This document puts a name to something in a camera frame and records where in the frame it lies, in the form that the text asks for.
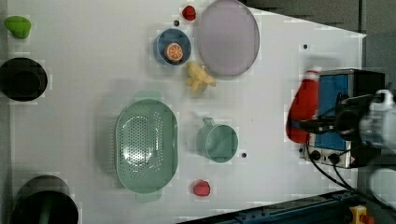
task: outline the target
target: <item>button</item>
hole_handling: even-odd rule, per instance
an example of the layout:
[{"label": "button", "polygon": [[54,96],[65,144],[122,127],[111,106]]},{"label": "button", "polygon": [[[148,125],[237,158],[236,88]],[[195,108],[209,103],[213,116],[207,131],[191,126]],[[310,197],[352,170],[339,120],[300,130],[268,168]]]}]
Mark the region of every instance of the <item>button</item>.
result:
[{"label": "button", "polygon": [[317,150],[313,151],[311,153],[311,158],[314,161],[318,161],[320,159],[320,152],[318,152]]},{"label": "button", "polygon": [[332,164],[337,164],[338,162],[340,162],[340,156],[338,156],[337,154],[333,153],[332,155],[330,155],[329,160]]}]

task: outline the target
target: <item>orange fruit toy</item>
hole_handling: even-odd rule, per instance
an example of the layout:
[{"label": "orange fruit toy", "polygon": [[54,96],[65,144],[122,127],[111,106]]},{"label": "orange fruit toy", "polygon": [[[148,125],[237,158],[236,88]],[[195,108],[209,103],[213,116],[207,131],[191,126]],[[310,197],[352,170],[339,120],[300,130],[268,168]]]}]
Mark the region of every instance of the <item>orange fruit toy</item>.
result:
[{"label": "orange fruit toy", "polygon": [[170,43],[165,48],[165,57],[174,63],[179,62],[183,57],[181,46],[177,43]]}]

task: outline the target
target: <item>table surface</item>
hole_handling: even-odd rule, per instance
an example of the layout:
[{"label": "table surface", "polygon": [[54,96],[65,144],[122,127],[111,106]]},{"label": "table surface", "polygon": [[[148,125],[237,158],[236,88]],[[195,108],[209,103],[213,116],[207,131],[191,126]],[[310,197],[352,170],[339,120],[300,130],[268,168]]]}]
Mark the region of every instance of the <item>table surface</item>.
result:
[{"label": "table surface", "polygon": [[[363,35],[250,8],[261,33],[258,59],[245,74],[220,77],[216,88],[193,97],[186,67],[159,64],[152,43],[184,6],[194,5],[196,22],[180,18],[179,28],[191,37],[191,60],[200,63],[194,34],[212,2],[9,1],[8,15],[33,24],[26,40],[8,35],[9,58],[38,61],[50,82],[33,102],[10,101],[13,193],[37,175],[57,175],[70,188],[80,223],[158,224],[339,190],[299,159],[299,146],[285,135],[285,119],[310,63],[361,67]],[[117,118],[142,90],[160,92],[178,122],[177,173],[152,203],[137,202],[114,169]],[[240,144],[231,161],[215,164],[197,155],[195,135],[204,116],[236,129]],[[334,175],[331,167],[321,167]],[[342,175],[356,186],[357,170]],[[191,194],[198,179],[209,181],[210,196]]]}]

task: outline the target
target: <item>red cap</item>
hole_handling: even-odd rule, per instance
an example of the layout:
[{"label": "red cap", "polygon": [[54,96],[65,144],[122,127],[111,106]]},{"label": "red cap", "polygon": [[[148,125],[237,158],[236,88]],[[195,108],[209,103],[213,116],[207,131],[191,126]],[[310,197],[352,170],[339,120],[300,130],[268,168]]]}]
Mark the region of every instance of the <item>red cap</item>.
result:
[{"label": "red cap", "polygon": [[364,224],[375,224],[375,220],[373,217],[367,216],[367,215],[362,215],[361,216],[361,221]]}]

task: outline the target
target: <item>blue bowl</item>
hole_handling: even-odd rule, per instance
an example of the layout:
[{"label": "blue bowl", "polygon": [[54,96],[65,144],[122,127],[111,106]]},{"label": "blue bowl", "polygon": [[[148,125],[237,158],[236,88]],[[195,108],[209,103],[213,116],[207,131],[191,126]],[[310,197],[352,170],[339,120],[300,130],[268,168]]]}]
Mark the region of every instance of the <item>blue bowl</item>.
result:
[{"label": "blue bowl", "polygon": [[[165,48],[170,43],[178,43],[183,50],[183,57],[179,62],[172,62],[165,57]],[[160,63],[182,65],[191,55],[191,42],[189,37],[178,29],[165,30],[154,42],[154,55]]]}]

